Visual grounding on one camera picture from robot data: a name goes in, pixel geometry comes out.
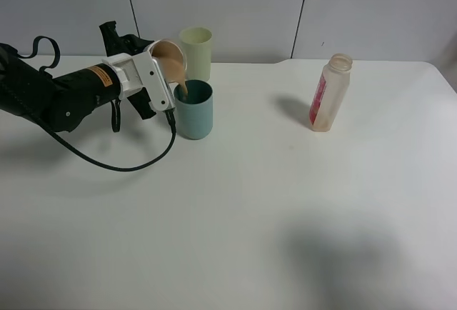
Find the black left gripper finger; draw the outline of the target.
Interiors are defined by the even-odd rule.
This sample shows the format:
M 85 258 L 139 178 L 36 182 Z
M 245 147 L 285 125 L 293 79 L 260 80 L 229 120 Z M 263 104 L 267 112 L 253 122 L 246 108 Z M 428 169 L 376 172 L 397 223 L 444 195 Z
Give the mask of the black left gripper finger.
M 151 119 L 156 115 L 156 112 L 150 105 L 151 99 L 147 90 L 140 90 L 138 93 L 129 96 L 127 99 L 138 112 L 142 120 Z
M 119 36 L 116 30 L 116 22 L 108 21 L 99 26 L 104 41 L 107 56 L 117 54 L 129 54 L 131 56 L 140 54 L 154 41 L 141 39 L 134 34 Z

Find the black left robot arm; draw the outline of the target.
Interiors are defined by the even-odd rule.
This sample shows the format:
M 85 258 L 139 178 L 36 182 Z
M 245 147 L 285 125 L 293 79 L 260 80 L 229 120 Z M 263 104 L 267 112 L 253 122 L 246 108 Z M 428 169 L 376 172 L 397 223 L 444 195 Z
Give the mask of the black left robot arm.
M 121 126 L 121 82 L 106 64 L 80 69 L 59 77 L 47 66 L 35 69 L 8 45 L 1 45 L 1 109 L 53 132 L 73 131 L 104 104 L 111 105 L 111 128 Z

